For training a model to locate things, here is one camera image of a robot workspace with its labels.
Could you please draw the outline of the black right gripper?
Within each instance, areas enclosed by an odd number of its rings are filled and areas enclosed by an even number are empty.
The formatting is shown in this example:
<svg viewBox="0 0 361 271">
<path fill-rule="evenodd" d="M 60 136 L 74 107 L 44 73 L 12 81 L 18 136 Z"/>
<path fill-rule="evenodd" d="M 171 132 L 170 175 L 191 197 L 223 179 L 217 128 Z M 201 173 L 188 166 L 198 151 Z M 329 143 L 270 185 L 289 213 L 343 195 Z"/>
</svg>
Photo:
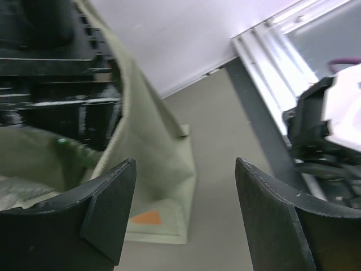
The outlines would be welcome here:
<svg viewBox="0 0 361 271">
<path fill-rule="evenodd" d="M 75 1 L 1 2 L 1 126 L 105 150 L 121 118 L 118 66 Z"/>
</svg>

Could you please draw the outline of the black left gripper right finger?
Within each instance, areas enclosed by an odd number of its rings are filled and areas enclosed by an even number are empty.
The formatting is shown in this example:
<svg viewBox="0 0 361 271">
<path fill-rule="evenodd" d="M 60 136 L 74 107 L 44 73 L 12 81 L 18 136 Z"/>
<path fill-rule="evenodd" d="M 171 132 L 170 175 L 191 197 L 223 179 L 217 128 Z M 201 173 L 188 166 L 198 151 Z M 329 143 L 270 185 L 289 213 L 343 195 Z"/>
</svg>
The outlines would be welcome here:
<svg viewBox="0 0 361 271">
<path fill-rule="evenodd" d="M 242 158 L 235 179 L 254 270 L 360 270 L 360 210 L 301 192 Z"/>
</svg>

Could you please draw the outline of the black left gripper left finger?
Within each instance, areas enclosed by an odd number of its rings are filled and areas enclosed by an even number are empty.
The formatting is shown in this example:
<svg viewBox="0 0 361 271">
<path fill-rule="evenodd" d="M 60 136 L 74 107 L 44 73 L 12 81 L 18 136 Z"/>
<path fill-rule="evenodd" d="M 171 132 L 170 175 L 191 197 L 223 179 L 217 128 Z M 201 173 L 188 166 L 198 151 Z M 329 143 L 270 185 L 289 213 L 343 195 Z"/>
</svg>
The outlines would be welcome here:
<svg viewBox="0 0 361 271">
<path fill-rule="evenodd" d="M 113 270 L 137 179 L 133 159 L 27 209 L 1 212 L 2 270 Z"/>
</svg>

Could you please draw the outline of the green canvas bag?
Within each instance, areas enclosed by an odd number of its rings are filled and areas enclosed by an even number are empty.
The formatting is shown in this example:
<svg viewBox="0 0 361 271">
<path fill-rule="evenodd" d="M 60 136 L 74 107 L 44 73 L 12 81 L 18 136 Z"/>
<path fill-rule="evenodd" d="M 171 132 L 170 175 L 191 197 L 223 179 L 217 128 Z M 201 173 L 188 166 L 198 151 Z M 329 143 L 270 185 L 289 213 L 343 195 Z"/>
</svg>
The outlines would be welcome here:
<svg viewBox="0 0 361 271">
<path fill-rule="evenodd" d="M 137 181 L 126 240 L 185 244 L 197 180 L 189 127 L 178 123 L 93 4 L 76 3 L 115 54 L 122 118 L 94 169 L 78 164 L 73 152 L 57 143 L 60 135 L 2 128 L 1 209 L 29 208 L 132 158 Z"/>
</svg>

